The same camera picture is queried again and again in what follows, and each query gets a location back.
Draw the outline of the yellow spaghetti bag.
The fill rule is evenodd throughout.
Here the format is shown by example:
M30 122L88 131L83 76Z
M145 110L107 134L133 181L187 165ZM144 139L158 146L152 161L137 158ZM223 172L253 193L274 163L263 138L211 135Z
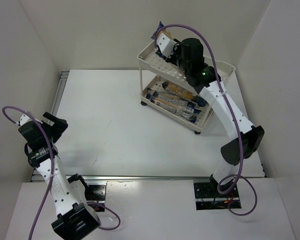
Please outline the yellow spaghetti bag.
M179 42L178 40L174 39L171 33L163 29L165 25L160 21L156 31L153 33L151 38L154 40L156 54L159 55L161 58L166 59L170 58L173 55L173 51L175 49L175 45Z
M185 88L180 87L179 85L176 85L170 81L165 81L162 83L163 89L166 91L175 94L185 100L190 100L197 104L199 107L205 107L206 101L199 95L195 95L194 93L188 91Z

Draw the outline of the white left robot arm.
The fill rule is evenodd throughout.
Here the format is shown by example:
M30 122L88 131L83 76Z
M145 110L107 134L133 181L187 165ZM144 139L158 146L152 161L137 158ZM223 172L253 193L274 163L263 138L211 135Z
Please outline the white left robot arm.
M88 205L85 193L89 186L81 175L70 178L63 166L55 143L67 129L64 119L45 112L43 117L52 122L33 121L23 114L18 131L26 139L30 152L28 163L51 185L49 192L54 201L57 219L51 224L53 231L64 240L82 240L101 225L95 210Z

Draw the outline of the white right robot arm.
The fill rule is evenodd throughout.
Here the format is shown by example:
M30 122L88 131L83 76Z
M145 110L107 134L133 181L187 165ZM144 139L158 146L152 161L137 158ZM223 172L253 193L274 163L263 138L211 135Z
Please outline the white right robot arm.
M225 191L232 182L235 168L241 160L248 159L257 151L265 134L261 126L255 126L238 108L226 91L217 69L205 62L204 46L197 38L183 41L166 36L156 42L166 62L179 68L187 83L194 88L221 121L230 141L221 147L222 160L210 177L219 189Z

